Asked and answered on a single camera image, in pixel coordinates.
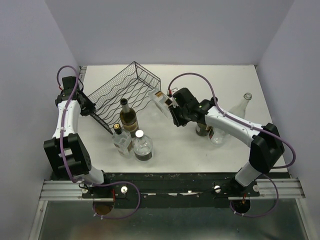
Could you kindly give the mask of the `clear square bottle black label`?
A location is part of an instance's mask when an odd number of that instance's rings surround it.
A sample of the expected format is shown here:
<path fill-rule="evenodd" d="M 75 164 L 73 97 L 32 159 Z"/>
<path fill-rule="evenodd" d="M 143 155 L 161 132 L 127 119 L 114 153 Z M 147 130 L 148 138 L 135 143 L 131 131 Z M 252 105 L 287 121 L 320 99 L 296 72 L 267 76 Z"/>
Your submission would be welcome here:
<path fill-rule="evenodd" d="M 150 100 L 155 103 L 156 107 L 166 116 L 167 119 L 172 119 L 169 108 L 164 106 L 165 100 L 170 99 L 165 93 L 163 93 L 156 87 L 149 91 L 148 96 Z"/>

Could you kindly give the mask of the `black wire wine rack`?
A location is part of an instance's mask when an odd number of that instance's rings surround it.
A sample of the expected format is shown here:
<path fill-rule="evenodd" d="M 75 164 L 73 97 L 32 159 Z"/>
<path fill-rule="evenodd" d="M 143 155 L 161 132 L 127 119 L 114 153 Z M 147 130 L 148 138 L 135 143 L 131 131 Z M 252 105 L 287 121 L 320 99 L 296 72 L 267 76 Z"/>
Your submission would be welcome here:
<path fill-rule="evenodd" d="M 129 107 L 139 112 L 149 104 L 149 92 L 154 89 L 161 89 L 161 79 L 133 61 L 88 95 L 95 104 L 90 116 L 112 134 L 113 124 L 120 122 L 121 99 L 127 99 Z"/>

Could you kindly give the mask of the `olive green wine bottle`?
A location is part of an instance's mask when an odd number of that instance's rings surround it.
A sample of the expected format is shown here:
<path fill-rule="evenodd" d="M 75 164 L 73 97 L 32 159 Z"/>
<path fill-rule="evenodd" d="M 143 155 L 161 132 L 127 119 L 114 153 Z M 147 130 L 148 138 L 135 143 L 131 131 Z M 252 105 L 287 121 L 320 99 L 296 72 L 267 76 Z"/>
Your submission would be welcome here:
<path fill-rule="evenodd" d="M 139 130 L 139 124 L 136 112 L 129 107 L 128 100 L 122 98 L 120 100 L 122 110 L 120 111 L 120 120 L 123 128 L 128 131 L 132 138 L 136 136 L 136 131 Z"/>

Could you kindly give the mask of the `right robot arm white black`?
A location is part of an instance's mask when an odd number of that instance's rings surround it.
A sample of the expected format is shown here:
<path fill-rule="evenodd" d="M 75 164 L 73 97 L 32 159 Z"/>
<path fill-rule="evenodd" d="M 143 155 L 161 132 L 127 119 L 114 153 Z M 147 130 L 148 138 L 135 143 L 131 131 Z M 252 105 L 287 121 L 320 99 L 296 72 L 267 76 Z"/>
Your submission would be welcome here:
<path fill-rule="evenodd" d="M 168 109 L 177 127 L 196 122 L 219 128 L 250 148 L 248 162 L 235 174 L 230 183 L 230 191 L 236 196 L 247 192 L 248 185 L 261 174 L 269 173 L 285 151 L 274 124 L 260 125 L 226 113 L 218 108 L 215 97 L 198 101 L 184 87 L 170 94 L 169 100 L 172 103 Z"/>

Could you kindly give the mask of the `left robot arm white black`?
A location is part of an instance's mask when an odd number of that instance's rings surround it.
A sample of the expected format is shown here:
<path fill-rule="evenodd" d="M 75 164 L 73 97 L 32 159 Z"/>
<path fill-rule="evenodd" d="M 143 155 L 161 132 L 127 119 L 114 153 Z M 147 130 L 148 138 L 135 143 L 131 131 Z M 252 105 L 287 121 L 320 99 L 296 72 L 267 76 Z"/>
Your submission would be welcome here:
<path fill-rule="evenodd" d="M 96 108 L 78 87 L 69 104 L 68 98 L 76 84 L 75 76 L 62 79 L 63 90 L 57 96 L 58 121 L 52 139 L 43 144 L 53 174 L 58 179 L 69 179 L 65 167 L 67 163 L 73 179 L 94 183 L 93 191 L 101 198 L 107 197 L 111 185 L 104 181 L 104 172 L 92 166 L 89 152 L 78 134 L 80 116 L 88 116 Z"/>

